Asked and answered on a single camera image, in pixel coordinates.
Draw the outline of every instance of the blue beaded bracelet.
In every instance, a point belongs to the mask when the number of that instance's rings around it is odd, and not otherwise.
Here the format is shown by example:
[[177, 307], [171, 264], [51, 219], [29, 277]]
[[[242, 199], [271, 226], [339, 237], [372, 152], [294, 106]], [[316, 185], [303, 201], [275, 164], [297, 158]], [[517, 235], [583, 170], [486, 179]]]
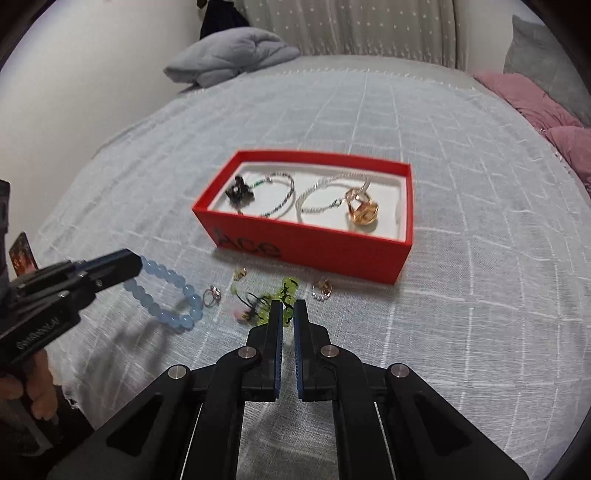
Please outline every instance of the blue beaded bracelet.
[[182, 275], [177, 274], [174, 270], [168, 270], [164, 265], [158, 265], [154, 260], [148, 260], [143, 255], [140, 255], [144, 271], [148, 275], [155, 275], [157, 278], [163, 278], [168, 283], [173, 284], [175, 287], [182, 289], [183, 295], [187, 297], [191, 310], [188, 315], [182, 315], [179, 317], [170, 310], [166, 310], [160, 307], [160, 305], [154, 301], [152, 295], [146, 293], [145, 288], [138, 285], [135, 278], [131, 278], [123, 283], [123, 288], [134, 296], [135, 299], [139, 300], [142, 307], [148, 310], [148, 313], [155, 317], [161, 323], [168, 323], [172, 328], [184, 327], [186, 329], [192, 329], [196, 321], [201, 320], [203, 317], [203, 300], [199, 295], [195, 295], [195, 287], [191, 284], [186, 283], [185, 278]]

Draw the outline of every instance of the pink pillow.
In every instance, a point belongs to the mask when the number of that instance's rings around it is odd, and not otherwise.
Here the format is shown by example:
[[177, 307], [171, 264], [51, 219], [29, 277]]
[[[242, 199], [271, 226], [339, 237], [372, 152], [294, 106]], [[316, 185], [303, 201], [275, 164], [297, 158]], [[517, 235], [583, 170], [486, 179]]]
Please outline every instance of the pink pillow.
[[546, 132], [591, 196], [591, 128], [555, 127]]
[[483, 70], [474, 78], [505, 99], [539, 132], [554, 127], [582, 127], [583, 124], [528, 77], [520, 73], [495, 73]]

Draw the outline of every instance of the curtain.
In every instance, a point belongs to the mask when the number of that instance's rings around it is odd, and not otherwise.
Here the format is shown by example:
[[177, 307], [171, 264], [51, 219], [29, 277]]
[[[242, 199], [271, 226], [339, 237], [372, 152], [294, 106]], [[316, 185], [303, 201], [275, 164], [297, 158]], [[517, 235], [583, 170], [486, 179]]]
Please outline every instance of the curtain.
[[464, 70], [455, 0], [237, 0], [253, 27], [303, 55], [379, 55]]

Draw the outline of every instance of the silver bolt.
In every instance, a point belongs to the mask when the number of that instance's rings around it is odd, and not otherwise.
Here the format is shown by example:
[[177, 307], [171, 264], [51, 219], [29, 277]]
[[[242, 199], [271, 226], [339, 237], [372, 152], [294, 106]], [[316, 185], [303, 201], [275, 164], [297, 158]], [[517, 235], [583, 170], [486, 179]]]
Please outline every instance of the silver bolt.
[[238, 356], [242, 358], [252, 358], [256, 355], [256, 348], [251, 346], [243, 346], [238, 350]]
[[187, 369], [182, 365], [173, 365], [168, 369], [168, 376], [173, 380], [183, 378], [187, 374]]
[[410, 373], [410, 370], [404, 364], [394, 364], [390, 367], [390, 371], [392, 372], [393, 376], [398, 378], [407, 377]]
[[320, 353], [322, 353], [324, 356], [327, 356], [328, 358], [331, 358], [339, 354], [339, 347], [335, 345], [324, 345], [324, 347], [320, 349]]

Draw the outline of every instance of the bedspread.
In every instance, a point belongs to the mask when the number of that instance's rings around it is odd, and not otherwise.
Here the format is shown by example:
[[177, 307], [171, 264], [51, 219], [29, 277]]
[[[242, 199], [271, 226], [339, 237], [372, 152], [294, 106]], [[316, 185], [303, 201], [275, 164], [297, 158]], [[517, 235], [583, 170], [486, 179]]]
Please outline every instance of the bedspread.
[[[395, 286], [217, 250], [191, 212], [238, 148], [325, 150], [409, 162], [414, 246]], [[239, 291], [291, 275], [310, 319], [364, 362], [404, 362], [532, 478], [560, 458], [591, 404], [591, 215], [550, 145], [500, 99], [474, 89], [337, 70], [239, 77], [182, 96], [105, 144], [40, 229], [41, 265], [130, 248], [223, 294], [177, 334], [116, 286], [50, 347], [66, 394], [98, 427], [175, 363], [214, 363], [244, 344]], [[178, 292], [140, 283], [167, 306]], [[281, 397], [247, 404], [238, 478], [337, 478], [328, 403], [303, 404], [293, 331]]]

